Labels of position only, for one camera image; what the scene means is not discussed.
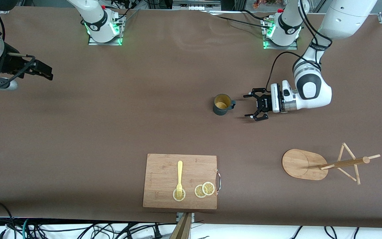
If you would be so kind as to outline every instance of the white floor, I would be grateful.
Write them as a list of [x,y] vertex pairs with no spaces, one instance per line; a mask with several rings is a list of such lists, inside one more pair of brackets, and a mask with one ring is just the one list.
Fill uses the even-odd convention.
[[[47,230],[65,230],[73,228],[88,227],[90,224],[63,224],[63,225],[46,225],[42,229]],[[116,231],[123,229],[126,224],[113,224]],[[229,225],[229,224],[193,224],[194,228],[191,230],[191,239],[200,239],[206,236],[207,239],[290,239],[294,236],[298,226],[263,226],[263,225]],[[0,226],[0,233],[5,229]],[[172,233],[174,225],[160,226],[160,233],[167,235]],[[338,239],[353,239],[355,227],[334,227]],[[68,231],[68,232],[47,232],[49,239],[76,239],[83,230]],[[92,230],[88,231],[83,239],[91,238]],[[144,239],[154,236],[153,229],[148,228],[141,232],[132,235],[133,239]],[[21,239],[22,235],[17,234],[17,239]],[[309,227],[302,228],[296,239],[329,239],[325,234],[323,227]],[[365,228],[359,229],[356,236],[357,239],[382,239],[382,228]],[[7,230],[4,239],[14,239],[14,232]],[[95,239],[108,239],[107,235],[102,233],[98,234]]]

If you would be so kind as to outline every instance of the wooden mug tree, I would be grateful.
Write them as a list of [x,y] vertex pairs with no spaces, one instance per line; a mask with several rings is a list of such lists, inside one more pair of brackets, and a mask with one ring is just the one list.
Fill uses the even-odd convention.
[[[341,156],[343,155],[344,149],[346,149],[352,159],[341,161]],[[282,166],[285,172],[291,177],[307,180],[321,180],[326,177],[328,169],[336,168],[360,185],[359,170],[357,166],[360,164],[367,164],[371,159],[378,157],[380,157],[379,154],[369,157],[365,156],[356,158],[346,143],[342,143],[340,153],[338,154],[338,160],[335,163],[327,163],[324,157],[317,153],[299,149],[291,149],[288,150],[282,157]],[[341,169],[348,166],[354,167],[356,178]]]

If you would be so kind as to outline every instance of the wooden cutting board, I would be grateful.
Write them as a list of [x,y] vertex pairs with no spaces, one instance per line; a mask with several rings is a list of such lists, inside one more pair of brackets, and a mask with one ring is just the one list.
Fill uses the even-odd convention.
[[[178,183],[178,161],[183,162],[182,188],[185,198],[173,199],[173,191]],[[216,192],[204,198],[194,194],[197,185],[211,182],[216,188],[217,156],[154,154],[147,155],[143,207],[216,209]]]

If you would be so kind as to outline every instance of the wooden stand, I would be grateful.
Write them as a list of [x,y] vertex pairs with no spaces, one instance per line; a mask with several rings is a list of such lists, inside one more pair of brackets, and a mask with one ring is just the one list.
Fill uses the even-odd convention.
[[[341,156],[343,155],[344,148],[349,152],[352,159],[341,161]],[[336,168],[340,170],[340,172],[344,173],[347,177],[357,182],[358,185],[360,185],[359,170],[357,165],[367,164],[371,159],[378,157],[380,157],[379,154],[369,157],[356,158],[346,143],[342,143],[337,162],[335,163],[327,163],[322,156],[316,153],[299,149],[292,149],[288,150],[282,157],[282,167],[291,177],[307,180],[321,180],[326,177],[328,169]],[[356,178],[352,177],[346,171],[341,169],[342,167],[352,165],[354,166]]]
[[176,224],[169,239],[188,239],[190,236],[191,223],[192,213],[184,213],[178,224]]

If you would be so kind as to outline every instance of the metal handle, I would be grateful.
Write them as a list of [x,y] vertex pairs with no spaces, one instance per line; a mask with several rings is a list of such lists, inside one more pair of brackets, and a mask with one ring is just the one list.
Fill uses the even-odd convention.
[[216,173],[217,173],[217,175],[219,175],[219,189],[216,191],[216,195],[218,195],[218,194],[219,194],[220,187],[221,187],[221,185],[222,185],[222,181],[221,181],[221,179],[220,179],[220,173],[219,173],[219,170],[218,170],[218,169],[216,170]]

